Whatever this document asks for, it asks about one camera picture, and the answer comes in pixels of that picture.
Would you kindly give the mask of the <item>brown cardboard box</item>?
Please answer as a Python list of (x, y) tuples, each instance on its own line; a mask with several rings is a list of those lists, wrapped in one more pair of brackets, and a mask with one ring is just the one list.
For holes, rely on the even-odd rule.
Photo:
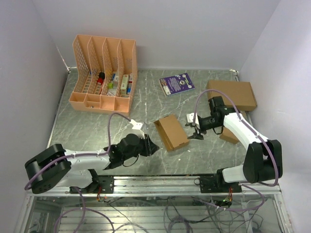
[(154, 124), (167, 151), (175, 151), (189, 144), (186, 132), (174, 114), (160, 118)]

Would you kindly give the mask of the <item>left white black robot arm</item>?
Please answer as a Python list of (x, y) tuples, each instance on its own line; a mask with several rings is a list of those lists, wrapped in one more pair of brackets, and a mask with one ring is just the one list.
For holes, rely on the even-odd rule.
[(71, 151), (54, 144), (25, 163), (29, 178), (25, 189), (42, 194), (55, 187), (77, 187), (83, 193), (95, 193), (104, 187), (97, 170), (115, 169), (128, 159), (148, 157), (158, 150), (149, 135), (133, 133), (98, 151)]

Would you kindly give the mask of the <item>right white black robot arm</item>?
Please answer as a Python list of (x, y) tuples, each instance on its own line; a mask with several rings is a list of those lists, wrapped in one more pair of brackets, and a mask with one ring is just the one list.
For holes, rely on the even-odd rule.
[(226, 106), (221, 96), (212, 97), (208, 102), (210, 116), (200, 117), (196, 112), (186, 115), (186, 126), (195, 129), (188, 138), (202, 140), (208, 130), (221, 127), (231, 131), (246, 149), (242, 165), (219, 170), (220, 177), (214, 180), (215, 188), (225, 192), (231, 183), (239, 182), (277, 185), (283, 175), (281, 143), (258, 132), (238, 109)]

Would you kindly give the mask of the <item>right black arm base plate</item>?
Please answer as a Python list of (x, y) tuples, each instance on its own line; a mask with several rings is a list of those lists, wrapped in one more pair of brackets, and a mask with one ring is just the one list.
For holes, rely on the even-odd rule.
[(194, 184), (199, 186), (201, 193), (232, 193), (242, 192), (239, 183), (226, 183), (217, 175), (204, 175), (194, 179)]

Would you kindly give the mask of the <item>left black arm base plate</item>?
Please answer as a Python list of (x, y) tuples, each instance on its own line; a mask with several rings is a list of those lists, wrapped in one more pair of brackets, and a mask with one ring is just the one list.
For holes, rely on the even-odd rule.
[(70, 194), (78, 194), (79, 190), (82, 194), (112, 194), (114, 192), (114, 177), (113, 176), (99, 176), (93, 179), (92, 183), (85, 188), (69, 188)]

